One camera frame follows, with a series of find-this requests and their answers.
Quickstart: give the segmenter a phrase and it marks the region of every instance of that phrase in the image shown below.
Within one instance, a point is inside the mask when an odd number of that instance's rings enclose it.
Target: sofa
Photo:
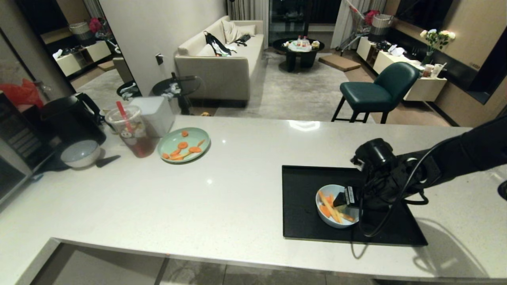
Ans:
[[[229,16],[222,17],[208,28],[204,29],[226,44],[222,21],[229,21]],[[193,36],[178,47],[175,56],[176,68],[180,76],[199,76],[205,85],[190,98],[219,99],[241,101],[246,104],[250,99],[251,87],[262,74],[262,54],[264,50],[264,35],[262,21],[231,21],[236,26],[255,25],[254,37],[247,42],[247,46],[237,46],[237,53],[231,57],[198,56],[206,46],[203,32]]]

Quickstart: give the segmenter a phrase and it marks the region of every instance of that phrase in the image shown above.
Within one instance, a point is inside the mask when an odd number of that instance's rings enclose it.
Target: red straw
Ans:
[[[120,114],[122,114],[123,120],[125,120],[125,126],[127,127],[128,131],[134,135],[134,129],[132,129],[132,126],[130,125],[130,122],[127,117],[127,113],[125,112],[125,109],[123,109],[123,105],[120,101],[116,101],[116,106],[118,107],[118,110],[120,110]],[[134,147],[137,149],[137,152],[142,157],[144,156],[144,151],[142,151],[141,147],[138,144],[135,144]]]

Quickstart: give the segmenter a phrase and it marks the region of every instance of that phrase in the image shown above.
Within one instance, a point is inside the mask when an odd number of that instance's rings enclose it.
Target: white countertop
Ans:
[[[426,247],[365,249],[282,235],[282,165],[352,167],[354,151],[370,139],[382,137],[402,154],[467,128],[318,123],[302,131],[283,120],[177,116],[172,129],[183,127],[202,128],[211,137],[210,150],[195,162],[171,165],[156,152],[138,159],[109,136],[106,155],[120,159],[104,168],[49,172],[20,192],[0,212],[0,284],[14,284],[52,237],[340,275],[507,280],[507,206],[496,190],[505,167],[426,190],[429,205],[410,207]],[[364,253],[355,258],[352,249]]]

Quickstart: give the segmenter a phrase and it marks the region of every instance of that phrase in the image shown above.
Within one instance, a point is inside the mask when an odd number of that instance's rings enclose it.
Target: microwave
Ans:
[[[0,203],[52,154],[47,139],[0,91]]]

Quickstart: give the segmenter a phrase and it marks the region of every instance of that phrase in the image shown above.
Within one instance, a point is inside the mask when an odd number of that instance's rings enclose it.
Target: carpet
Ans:
[[[116,94],[116,89],[123,84],[123,80],[116,69],[110,70],[92,79],[90,82],[76,89],[76,92],[86,93],[102,109],[114,105],[122,100]]]
[[[288,73],[284,55],[266,52],[264,83],[253,90],[248,106],[219,107],[215,116],[330,122],[342,98],[340,84],[348,79],[342,71],[318,62],[326,55],[330,54],[317,54],[312,68],[300,68],[297,60],[296,69]],[[345,103],[338,117],[350,118],[352,113]],[[367,122],[375,123],[371,116]]]

